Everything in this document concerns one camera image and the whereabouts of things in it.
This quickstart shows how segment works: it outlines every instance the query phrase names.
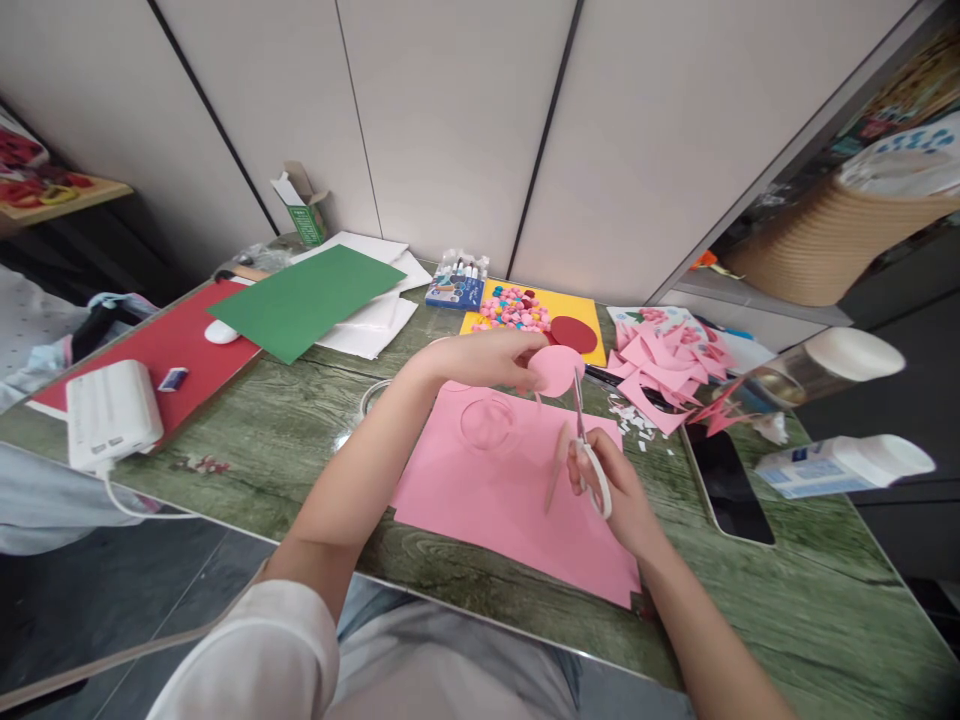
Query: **hand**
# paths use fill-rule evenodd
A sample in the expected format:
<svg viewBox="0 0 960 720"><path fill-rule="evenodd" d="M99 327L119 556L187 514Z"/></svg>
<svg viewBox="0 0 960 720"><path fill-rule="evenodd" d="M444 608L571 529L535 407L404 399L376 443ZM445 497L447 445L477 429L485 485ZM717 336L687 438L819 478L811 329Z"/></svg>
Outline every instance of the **hand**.
<svg viewBox="0 0 960 720"><path fill-rule="evenodd" d="M411 363L434 377L473 387L510 385L523 395L540 377L527 362L549 343L541 333L502 329L457 335L430 343Z"/></svg>
<svg viewBox="0 0 960 720"><path fill-rule="evenodd" d="M633 463L624 457L610 436L599 428L587 433L587 441L597 454L597 459L610 484L613 512L607 523L617 541L638 561L663 549L664 543L669 545L669 540L650 506L647 493L643 489L640 478L637 477ZM601 497L600 481L593 470L593 465L585 453L577 452L575 442L570 443L567 469L574 495L584 492L580 488L582 477L587 485L594 489L597 497Z"/></svg>

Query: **scissors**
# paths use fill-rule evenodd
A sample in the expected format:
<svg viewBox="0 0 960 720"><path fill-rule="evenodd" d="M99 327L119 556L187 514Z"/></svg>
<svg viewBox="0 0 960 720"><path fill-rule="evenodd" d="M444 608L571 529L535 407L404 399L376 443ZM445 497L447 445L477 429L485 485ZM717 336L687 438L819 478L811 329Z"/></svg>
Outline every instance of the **scissors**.
<svg viewBox="0 0 960 720"><path fill-rule="evenodd" d="M576 371L573 373L573 402L577 410L577 437L575 440L577 443L577 454L579 455L582 452L590 458L590 464L593 465L593 471L597 474L597 481L600 483L600 494L602 497L598 502L596 490L587 485L587 481L583 479L582 474L580 475L580 489L586 490L590 487L590 502L593 503L593 509L597 511L600 517L606 520L613 512L613 500L610 497L610 483L607 481L606 473L603 472L603 467L600 465L597 454L587 441L587 429L583 425L583 389L580 387L580 373Z"/></svg>

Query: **white bottle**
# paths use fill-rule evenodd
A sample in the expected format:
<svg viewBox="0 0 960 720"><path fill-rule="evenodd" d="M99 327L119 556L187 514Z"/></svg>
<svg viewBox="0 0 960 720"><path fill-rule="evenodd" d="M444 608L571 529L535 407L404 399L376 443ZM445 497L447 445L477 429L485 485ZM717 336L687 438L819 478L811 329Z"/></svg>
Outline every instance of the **white bottle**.
<svg viewBox="0 0 960 720"><path fill-rule="evenodd" d="M841 435L765 455L756 471L785 498L799 498L876 490L935 468L927 453L897 435Z"/></svg>

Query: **table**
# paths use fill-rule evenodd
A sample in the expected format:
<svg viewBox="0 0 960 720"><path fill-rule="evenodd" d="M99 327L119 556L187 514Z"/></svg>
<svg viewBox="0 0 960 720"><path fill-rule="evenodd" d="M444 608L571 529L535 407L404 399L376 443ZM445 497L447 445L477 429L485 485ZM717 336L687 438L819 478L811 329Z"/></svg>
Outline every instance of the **table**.
<svg viewBox="0 0 960 720"><path fill-rule="evenodd" d="M115 200L124 195L133 194L133 188L124 183L94 177L93 175L84 175L83 177L92 180L93 185L88 188L74 188L79 193L79 197L73 200L68 200L59 205L41 205L35 208L15 208L6 203L0 203L0 212L15 221L20 227L29 227L68 215L77 210Z"/></svg>
<svg viewBox="0 0 960 720"><path fill-rule="evenodd" d="M359 422L363 392L417 349L459 330L461 313L423 305L423 296L423 288L404 294L421 307L376 362L318 347L291 366L264 355L165 450L123 461L114 479L279 541ZM602 306L598 315L609 347L612 323ZM583 388L588 412L614 417L605 391ZM795 419L788 429L794 444L807 441ZM775 449L749 427L735 426L731 435L748 466ZM64 423L22 403L0 416L0 441L66 461ZM710 524L677 435L641 452L631 428L624 446L671 541L802 716L913 720L943 708L960 666L845 496L788 501L749 473L777 539L768 548ZM206 472L204 458L228 467ZM487 550L397 523L392 510L358 572L682 689L658 622Z"/></svg>

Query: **green paper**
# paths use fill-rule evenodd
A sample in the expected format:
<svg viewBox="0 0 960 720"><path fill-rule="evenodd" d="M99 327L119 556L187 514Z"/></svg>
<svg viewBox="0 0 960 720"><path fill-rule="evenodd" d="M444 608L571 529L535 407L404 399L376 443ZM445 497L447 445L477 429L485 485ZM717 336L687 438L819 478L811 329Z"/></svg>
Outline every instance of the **green paper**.
<svg viewBox="0 0 960 720"><path fill-rule="evenodd" d="M337 245L221 300L207 312L289 365L406 274Z"/></svg>

